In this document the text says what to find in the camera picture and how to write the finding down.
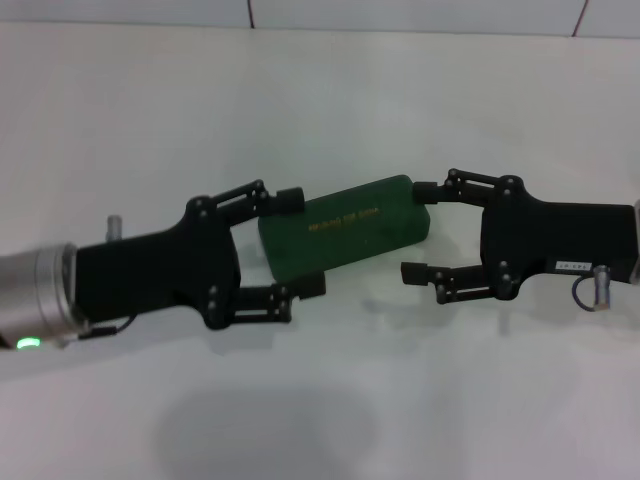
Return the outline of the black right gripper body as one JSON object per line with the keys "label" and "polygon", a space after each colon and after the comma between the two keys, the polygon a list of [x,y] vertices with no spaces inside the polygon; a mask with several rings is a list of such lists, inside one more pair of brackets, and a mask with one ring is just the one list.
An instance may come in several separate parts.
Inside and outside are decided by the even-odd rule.
{"label": "black right gripper body", "polygon": [[539,274],[610,269],[630,284],[635,268],[631,205],[559,203],[532,196],[519,177],[501,177],[482,213],[481,260],[492,292],[512,300]]}

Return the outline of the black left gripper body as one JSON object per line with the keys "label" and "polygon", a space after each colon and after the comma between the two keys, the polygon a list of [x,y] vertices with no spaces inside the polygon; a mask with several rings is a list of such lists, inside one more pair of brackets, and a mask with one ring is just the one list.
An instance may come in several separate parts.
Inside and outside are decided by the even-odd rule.
{"label": "black left gripper body", "polygon": [[210,329],[229,327],[240,285],[231,227],[242,212],[241,200],[196,197],[167,230],[79,249],[77,307],[97,324],[185,306]]}

